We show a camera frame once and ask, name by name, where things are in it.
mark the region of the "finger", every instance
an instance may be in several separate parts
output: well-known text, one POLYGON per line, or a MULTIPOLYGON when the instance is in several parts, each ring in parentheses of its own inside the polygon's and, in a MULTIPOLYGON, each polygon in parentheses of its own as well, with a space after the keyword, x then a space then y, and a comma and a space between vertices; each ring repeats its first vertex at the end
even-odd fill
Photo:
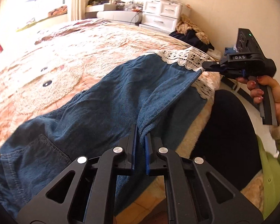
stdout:
POLYGON ((238 77, 236 80, 240 83, 245 83, 245 84, 247 84, 247 82, 249 81, 248 79, 243 77, 238 77))
POLYGON ((275 102, 280 103, 280 85, 279 85, 279 83, 275 79, 273 79, 269 76, 257 77, 257 80, 258 80, 259 84, 261 84, 261 85, 270 86, 272 89, 272 93, 273 93, 275 102))
POLYGON ((256 86, 256 82, 254 81, 248 81, 247 82, 247 88, 251 91, 252 89, 254 89, 256 86))
POLYGON ((250 92, 251 98, 256 98, 259 96, 263 96, 264 92, 260 88, 252 89, 250 92))
POLYGON ((262 96, 259 96, 259 97, 256 97, 256 98, 253 99, 253 102, 255 104, 260 104, 262 101, 263 101, 263 97, 262 96))

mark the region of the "person's leg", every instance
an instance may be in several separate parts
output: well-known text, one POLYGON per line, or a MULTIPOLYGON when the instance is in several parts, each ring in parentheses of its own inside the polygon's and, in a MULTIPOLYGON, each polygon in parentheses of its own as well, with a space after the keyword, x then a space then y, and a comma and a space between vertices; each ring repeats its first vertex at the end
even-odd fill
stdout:
POLYGON ((195 157, 203 157, 238 190, 262 169, 252 122, 233 93, 216 91, 210 119, 190 159, 195 157))

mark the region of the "person's hand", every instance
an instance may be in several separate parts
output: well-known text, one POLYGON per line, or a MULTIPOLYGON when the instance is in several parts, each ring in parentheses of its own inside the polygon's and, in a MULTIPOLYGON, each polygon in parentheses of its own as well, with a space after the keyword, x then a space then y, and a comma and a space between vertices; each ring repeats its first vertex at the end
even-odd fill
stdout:
MULTIPOLYGON (((255 104, 260 104, 263 100, 263 91, 259 88, 255 88, 256 82, 249 81, 243 77, 237 78, 238 82, 247 84, 247 88, 251 91, 250 95, 253 98, 255 104)), ((276 118, 278 123, 280 124, 280 85, 279 83, 269 77, 269 76, 261 76, 257 77, 257 81, 261 85, 269 85, 272 89, 272 93, 275 100, 275 108, 276 108, 276 118)))

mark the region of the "silver bolt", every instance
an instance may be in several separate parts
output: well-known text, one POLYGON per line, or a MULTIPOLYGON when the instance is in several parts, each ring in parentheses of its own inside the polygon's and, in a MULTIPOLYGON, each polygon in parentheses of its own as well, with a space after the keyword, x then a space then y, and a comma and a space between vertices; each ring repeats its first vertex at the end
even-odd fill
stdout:
POLYGON ((194 162, 197 163, 197 164, 202 164, 204 162, 204 160, 201 157, 196 157, 194 159, 194 162))
POLYGON ((114 149, 113 149, 113 152, 115 152, 115 153, 120 153, 120 152, 122 152, 123 151, 123 148, 122 147, 115 147, 114 149))
POLYGON ((81 156, 77 159, 77 162, 82 164, 82 163, 85 163, 87 161, 87 157, 85 156, 81 156))
POLYGON ((167 153, 167 152, 168 152, 168 149, 167 149, 166 147, 161 147, 161 148, 159 149, 159 152, 160 152, 160 153, 167 153))

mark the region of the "white floor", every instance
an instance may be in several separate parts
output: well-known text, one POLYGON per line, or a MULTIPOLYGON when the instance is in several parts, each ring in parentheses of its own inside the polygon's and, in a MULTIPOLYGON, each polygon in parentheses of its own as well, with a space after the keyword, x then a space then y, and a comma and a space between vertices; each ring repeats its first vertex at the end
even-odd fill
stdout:
POLYGON ((275 155, 277 153, 275 141, 272 139, 272 137, 270 135, 269 126, 262 124, 262 119, 259 115, 259 111, 257 109, 255 109, 253 107, 253 105, 251 105, 242 96, 240 96, 239 94, 232 91, 231 88, 228 87, 227 85, 225 85, 224 83, 221 83, 220 89, 225 89, 225 90, 231 91, 241 100, 241 102, 245 106, 245 108, 250 116, 250 119, 254 126, 255 133, 256 133, 256 135, 258 135, 261 138, 265 150, 267 152, 270 152, 272 155, 275 155))

